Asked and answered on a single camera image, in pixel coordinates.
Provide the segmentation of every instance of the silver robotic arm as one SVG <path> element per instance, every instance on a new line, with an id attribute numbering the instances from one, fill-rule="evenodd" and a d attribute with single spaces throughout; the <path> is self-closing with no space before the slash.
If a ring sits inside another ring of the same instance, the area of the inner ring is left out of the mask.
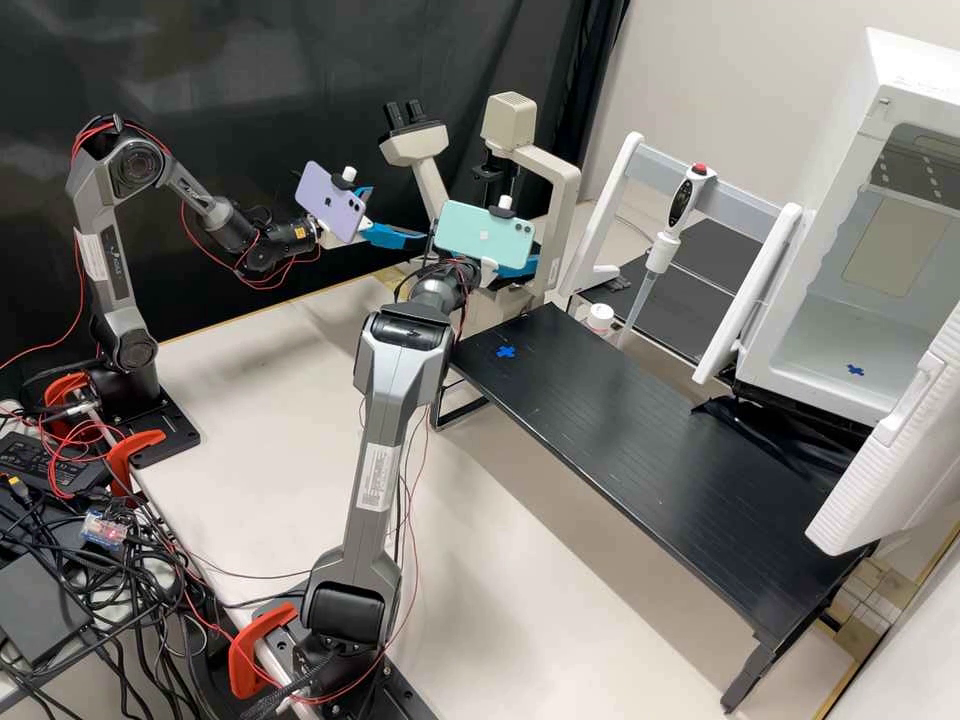
<path id="1" fill-rule="evenodd" d="M 208 192 L 149 131 L 116 115 L 103 120 L 91 121 L 100 122 L 101 129 L 74 148 L 66 192 L 76 213 L 77 242 L 89 279 L 91 331 L 110 372 L 136 374 L 116 378 L 98 373 L 94 379 L 103 385 L 105 405 L 113 395 L 120 406 L 137 405 L 159 393 L 153 366 L 157 342 L 134 298 L 115 214 L 119 205 L 149 187 L 167 187 L 196 212 L 204 230 L 224 250 L 243 256 L 242 270 L 257 273 L 312 250 L 317 228 L 308 217 L 261 233 L 227 198 Z M 89 132 L 81 131 L 81 137 Z M 257 247 L 248 253 L 254 243 Z"/>
<path id="2" fill-rule="evenodd" d="M 384 546 L 404 438 L 446 374 L 455 335 L 449 315 L 479 282 L 477 263 L 440 261 L 407 302 L 385 305 L 364 323 L 353 384 L 366 398 L 366 426 L 346 531 L 314 565 L 300 611 L 327 652 L 382 648 L 396 620 L 400 568 Z"/>

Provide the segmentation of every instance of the purple smartphone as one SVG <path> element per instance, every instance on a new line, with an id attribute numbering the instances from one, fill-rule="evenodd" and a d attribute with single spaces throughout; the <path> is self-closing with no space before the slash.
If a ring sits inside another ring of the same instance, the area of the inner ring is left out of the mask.
<path id="1" fill-rule="evenodd" d="M 367 209 L 353 192 L 334 185 L 330 173 L 313 160 L 304 166 L 294 198 L 345 243 L 353 242 Z"/>

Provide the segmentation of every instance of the orange clamp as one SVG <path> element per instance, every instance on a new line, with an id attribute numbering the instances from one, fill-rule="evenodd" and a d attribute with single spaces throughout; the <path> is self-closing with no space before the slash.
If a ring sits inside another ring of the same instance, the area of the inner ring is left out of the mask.
<path id="1" fill-rule="evenodd" d="M 43 404 L 56 405 L 63 400 L 63 396 L 68 392 L 79 390 L 84 387 L 87 382 L 88 379 L 85 372 L 70 373 L 69 375 L 59 377 L 47 385 L 47 389 L 43 391 Z"/>
<path id="2" fill-rule="evenodd" d="M 110 490 L 113 491 L 114 497 L 129 495 L 129 489 L 133 487 L 130 482 L 130 456 L 145 447 L 162 443 L 166 439 L 167 434 L 163 430 L 144 430 L 124 438 L 110 448 L 110 452 L 107 453 L 107 465 L 113 471 Z"/>
<path id="3" fill-rule="evenodd" d="M 47 385 L 47 389 L 43 391 L 43 404 L 50 407 L 63 402 L 63 398 L 67 393 L 85 387 L 88 382 L 90 382 L 90 378 L 87 377 L 85 372 L 70 373 L 69 375 L 58 377 Z M 50 430 L 54 436 L 63 438 L 70 432 L 70 424 L 64 420 L 54 420 L 50 423 Z M 98 436 L 99 433 L 97 433 L 96 430 L 83 430 L 75 435 L 74 438 L 78 441 L 92 442 L 96 440 Z"/>
<path id="4" fill-rule="evenodd" d="M 257 674 L 253 659 L 253 646 L 268 633 L 286 625 L 297 616 L 293 603 L 283 603 L 255 618 L 252 623 L 237 633 L 227 651 L 227 671 L 230 675 L 230 690 L 241 700 L 246 700 L 263 690 L 267 683 Z"/>

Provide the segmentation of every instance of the label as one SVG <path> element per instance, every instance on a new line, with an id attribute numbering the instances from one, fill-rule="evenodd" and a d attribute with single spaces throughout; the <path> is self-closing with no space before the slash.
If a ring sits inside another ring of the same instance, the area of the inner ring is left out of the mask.
<path id="1" fill-rule="evenodd" d="M 550 263 L 550 274 L 547 276 L 547 284 L 553 285 L 557 281 L 557 275 L 560 274 L 560 258 Z"/>
<path id="2" fill-rule="evenodd" d="M 107 225 L 100 233 L 100 244 L 103 246 L 103 257 L 107 263 L 113 296 L 117 300 L 126 300 L 130 297 L 130 283 L 127 282 L 123 255 L 120 254 L 120 240 L 117 238 L 117 229 L 113 225 Z"/>
<path id="3" fill-rule="evenodd" d="M 94 282 L 103 282 L 107 279 L 107 263 L 103 259 L 103 249 L 100 247 L 100 238 L 97 235 L 84 235 L 73 229 L 73 236 L 80 246 L 80 257 L 83 259 L 83 268 Z"/>
<path id="4" fill-rule="evenodd" d="M 402 445 L 369 443 L 363 456 L 357 507 L 361 510 L 383 512 L 393 499 L 393 482 L 400 473 Z"/>

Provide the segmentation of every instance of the black curtain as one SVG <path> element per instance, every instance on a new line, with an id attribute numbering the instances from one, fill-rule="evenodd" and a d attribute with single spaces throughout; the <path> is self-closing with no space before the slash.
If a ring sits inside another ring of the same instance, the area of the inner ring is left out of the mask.
<path id="1" fill-rule="evenodd" d="M 381 105 L 417 97 L 447 123 L 438 164 L 475 202 L 489 94 L 537 101 L 538 142 L 578 162 L 622 0 L 10 0 L 0 4 L 0 362 L 56 338 L 77 306 L 72 208 L 63 194 L 74 134 L 119 112 L 154 131 L 209 189 L 298 214 L 313 159 L 359 170 L 368 215 L 415 229 L 426 215 L 407 169 L 377 147 Z M 522 214 L 545 207 L 524 188 Z M 393 264 L 367 244 L 329 252 L 277 291 L 241 286 L 183 237 L 176 198 L 147 192 L 118 212 L 138 304 L 158 339 Z M 8 396 L 37 369 L 89 355 L 86 320 L 61 346 L 0 373 Z"/>

